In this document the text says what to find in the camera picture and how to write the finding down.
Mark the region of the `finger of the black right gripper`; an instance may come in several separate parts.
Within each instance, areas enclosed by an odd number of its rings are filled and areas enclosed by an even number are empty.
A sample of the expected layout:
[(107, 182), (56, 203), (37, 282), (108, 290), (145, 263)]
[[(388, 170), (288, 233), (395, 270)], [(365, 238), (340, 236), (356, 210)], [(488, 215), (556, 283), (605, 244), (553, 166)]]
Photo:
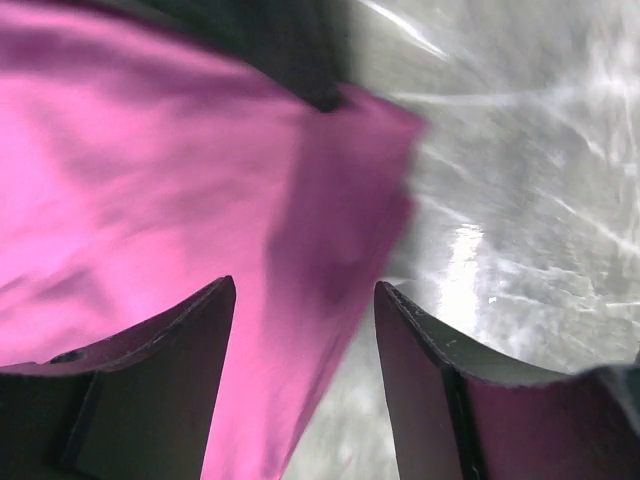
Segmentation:
[(350, 7), (327, 0), (106, 1), (249, 63), (322, 112), (343, 100), (350, 73)]

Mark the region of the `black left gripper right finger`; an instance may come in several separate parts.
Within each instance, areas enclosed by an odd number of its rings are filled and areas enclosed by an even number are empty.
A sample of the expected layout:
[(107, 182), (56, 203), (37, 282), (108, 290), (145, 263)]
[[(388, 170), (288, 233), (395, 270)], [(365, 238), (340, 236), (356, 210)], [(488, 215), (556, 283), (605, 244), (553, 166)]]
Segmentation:
[(404, 479), (635, 479), (639, 368), (575, 374), (495, 351), (392, 285), (374, 313)]

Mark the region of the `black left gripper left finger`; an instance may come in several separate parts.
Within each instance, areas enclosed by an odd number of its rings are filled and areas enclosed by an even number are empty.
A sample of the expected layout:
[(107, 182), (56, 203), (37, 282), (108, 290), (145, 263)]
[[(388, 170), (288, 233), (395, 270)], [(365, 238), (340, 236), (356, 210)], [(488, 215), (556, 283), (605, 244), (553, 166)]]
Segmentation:
[(1, 370), (5, 479), (196, 479), (232, 325), (230, 277), (46, 363)]

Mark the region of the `purple cloth napkin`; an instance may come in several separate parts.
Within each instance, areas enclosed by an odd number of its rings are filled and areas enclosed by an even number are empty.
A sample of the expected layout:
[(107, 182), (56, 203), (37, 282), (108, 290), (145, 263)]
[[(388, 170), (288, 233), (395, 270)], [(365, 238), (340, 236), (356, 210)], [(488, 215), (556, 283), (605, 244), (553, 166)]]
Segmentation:
[(278, 479), (410, 210), (422, 121), (314, 110), (241, 61), (57, 1), (1, 5), (1, 360), (41, 361), (221, 276), (203, 475)]

